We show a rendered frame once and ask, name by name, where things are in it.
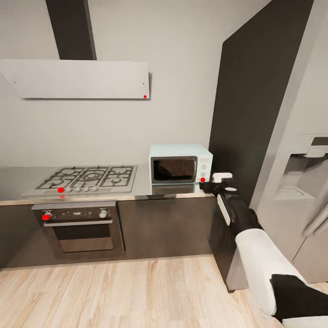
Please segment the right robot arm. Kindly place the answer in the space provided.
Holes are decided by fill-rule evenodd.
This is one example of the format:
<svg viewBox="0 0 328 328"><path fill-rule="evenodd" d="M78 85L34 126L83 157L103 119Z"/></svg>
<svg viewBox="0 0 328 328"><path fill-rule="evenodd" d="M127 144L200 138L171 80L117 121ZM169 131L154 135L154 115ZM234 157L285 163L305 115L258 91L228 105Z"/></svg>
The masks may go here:
<svg viewBox="0 0 328 328"><path fill-rule="evenodd" d="M204 194L212 193L235 238L254 302L285 328L328 328L328 294L310 287L277 249L248 209L237 189L216 173L213 182L202 182ZM202 184L200 184L202 190Z"/></svg>

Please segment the microwave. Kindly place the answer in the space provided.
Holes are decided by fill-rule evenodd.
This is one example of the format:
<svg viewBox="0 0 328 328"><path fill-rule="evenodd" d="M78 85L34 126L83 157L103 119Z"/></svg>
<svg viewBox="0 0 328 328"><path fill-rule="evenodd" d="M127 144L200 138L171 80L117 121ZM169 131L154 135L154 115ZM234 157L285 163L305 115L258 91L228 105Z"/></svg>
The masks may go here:
<svg viewBox="0 0 328 328"><path fill-rule="evenodd" d="M213 154L200 143L151 144L151 184L209 182Z"/></svg>

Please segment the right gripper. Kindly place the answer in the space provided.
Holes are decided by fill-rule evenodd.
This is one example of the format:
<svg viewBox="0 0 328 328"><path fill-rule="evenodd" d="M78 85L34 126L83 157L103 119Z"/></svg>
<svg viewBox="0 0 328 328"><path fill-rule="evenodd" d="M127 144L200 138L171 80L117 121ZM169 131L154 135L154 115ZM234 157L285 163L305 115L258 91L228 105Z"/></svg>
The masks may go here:
<svg viewBox="0 0 328 328"><path fill-rule="evenodd" d="M213 182L202 182L204 185L204 194L212 193L214 195L214 190L218 188L219 186L226 187L227 182L224 180L221 180L221 183L213 183ZM200 189L202 190L202 184L200 184Z"/></svg>

